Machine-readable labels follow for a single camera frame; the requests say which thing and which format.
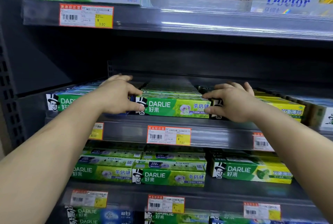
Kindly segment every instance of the store shelf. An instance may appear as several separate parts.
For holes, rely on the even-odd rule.
[[[333,41],[331,18],[244,12],[235,0],[151,1],[154,7],[114,5],[114,29]],[[24,0],[23,23],[58,26],[59,2]]]
[[[68,205],[73,189],[109,192],[108,204],[126,205],[135,211],[147,206],[148,194],[185,197],[185,208],[206,211],[243,212],[243,202],[280,204],[283,218],[324,220],[296,181],[291,185],[206,176],[204,188],[136,185],[70,179],[61,204]]]
[[[260,130],[253,123],[232,121],[125,115],[102,115],[98,122],[104,122],[103,140],[123,142],[147,142],[148,125],[191,128],[191,146],[230,149],[253,149],[253,132]],[[320,134],[333,140],[333,132],[320,131]]]

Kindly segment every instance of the top hat man logo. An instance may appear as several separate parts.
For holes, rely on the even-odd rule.
[[[333,116],[328,117],[328,122],[325,124],[333,124]]]
[[[144,105],[145,108],[148,107],[148,105],[147,105],[147,101],[148,101],[148,100],[147,100],[146,98],[144,98],[144,97],[138,97],[138,98],[136,98],[136,103],[139,103],[139,104],[141,104],[141,105]],[[136,113],[138,113],[138,114],[142,114],[142,115],[149,115],[149,114],[145,113],[144,111],[142,111],[142,112],[137,111]]]
[[[136,169],[135,172],[132,173],[132,183],[142,184],[141,179],[144,177],[143,172],[143,170]]]
[[[152,213],[151,212],[145,212],[144,213],[144,218],[148,219],[148,220],[151,220],[152,219]]]
[[[59,97],[55,94],[47,94],[47,106],[50,111],[58,111],[58,105],[60,105]]]
[[[217,166],[214,167],[216,170],[216,178],[222,178],[223,173],[226,171],[226,164],[225,163],[219,163]]]

